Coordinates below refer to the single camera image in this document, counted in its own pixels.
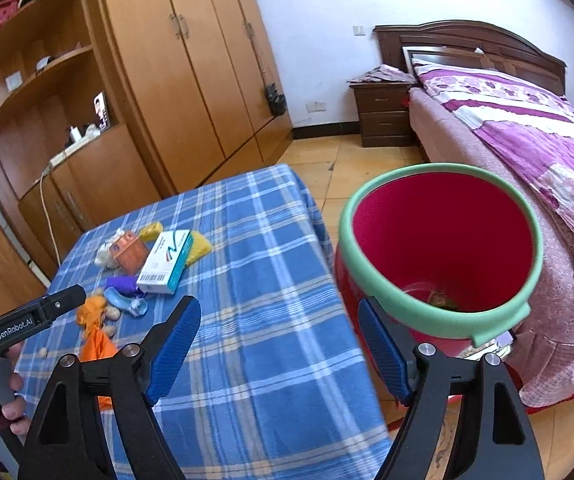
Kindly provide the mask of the left hand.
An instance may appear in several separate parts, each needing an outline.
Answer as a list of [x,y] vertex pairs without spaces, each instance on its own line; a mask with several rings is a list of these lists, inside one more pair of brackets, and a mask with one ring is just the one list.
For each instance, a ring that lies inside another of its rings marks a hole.
[[0,414],[9,422],[10,431],[24,440],[31,426],[31,419],[26,416],[26,401],[21,395],[24,381],[17,373],[17,362],[23,349],[22,342],[12,346],[6,353],[10,361],[11,374],[8,377],[8,387],[14,392],[14,400],[0,406]]

